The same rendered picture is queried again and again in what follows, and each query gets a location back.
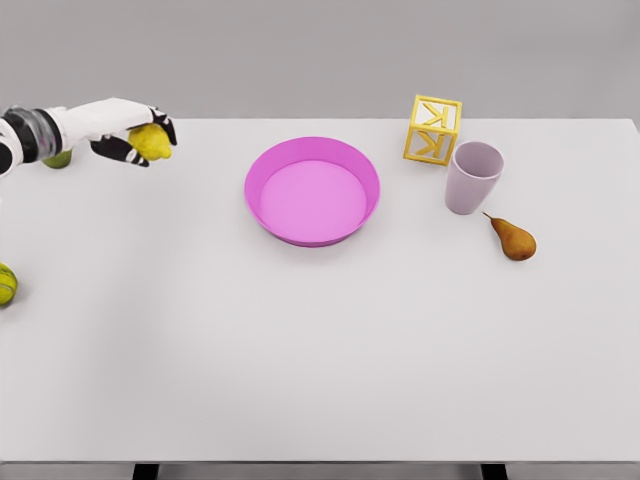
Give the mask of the yellow letter K block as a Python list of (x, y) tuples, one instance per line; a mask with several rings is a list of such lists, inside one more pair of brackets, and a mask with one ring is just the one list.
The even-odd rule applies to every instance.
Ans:
[(403, 158), (447, 166), (458, 138), (461, 113), (460, 101), (417, 95)]

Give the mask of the pale lilac cup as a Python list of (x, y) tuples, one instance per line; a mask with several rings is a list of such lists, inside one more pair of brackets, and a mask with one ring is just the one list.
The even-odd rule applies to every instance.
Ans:
[(446, 207), (458, 215), (474, 213), (496, 186), (504, 165), (503, 155), (490, 144), (468, 141), (457, 146), (447, 171)]

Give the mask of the yellow-green tennis ball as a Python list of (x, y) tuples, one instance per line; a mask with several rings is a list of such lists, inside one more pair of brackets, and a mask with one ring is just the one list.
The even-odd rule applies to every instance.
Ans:
[(0, 262), (0, 306), (10, 303), (18, 289), (18, 280), (9, 266)]

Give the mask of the pink round plate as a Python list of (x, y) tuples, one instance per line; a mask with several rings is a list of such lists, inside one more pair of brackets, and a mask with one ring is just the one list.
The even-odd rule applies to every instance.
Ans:
[(343, 241), (376, 210), (381, 182), (355, 147), (327, 137), (299, 137), (263, 152), (245, 177), (255, 220), (280, 240), (303, 247)]

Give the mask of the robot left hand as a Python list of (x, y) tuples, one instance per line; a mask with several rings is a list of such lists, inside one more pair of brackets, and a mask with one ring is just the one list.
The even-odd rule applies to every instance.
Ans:
[(71, 150), (83, 140), (99, 156), (115, 161), (148, 167), (149, 161), (128, 141), (116, 134), (146, 124), (159, 126), (171, 145), (177, 145), (171, 118), (158, 108), (120, 98), (91, 102), (59, 114), (62, 149)]

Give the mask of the brown pear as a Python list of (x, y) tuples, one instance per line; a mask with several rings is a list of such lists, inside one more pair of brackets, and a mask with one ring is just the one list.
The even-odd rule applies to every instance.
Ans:
[(524, 261), (533, 257), (537, 251), (535, 238), (526, 230), (486, 212), (484, 215), (500, 239), (504, 255), (513, 261)]

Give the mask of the yellow lemon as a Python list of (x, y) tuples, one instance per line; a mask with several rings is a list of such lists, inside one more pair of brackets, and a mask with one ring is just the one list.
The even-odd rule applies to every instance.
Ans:
[(160, 125), (155, 123), (131, 129), (128, 141), (148, 161), (169, 159), (172, 155), (169, 136)]

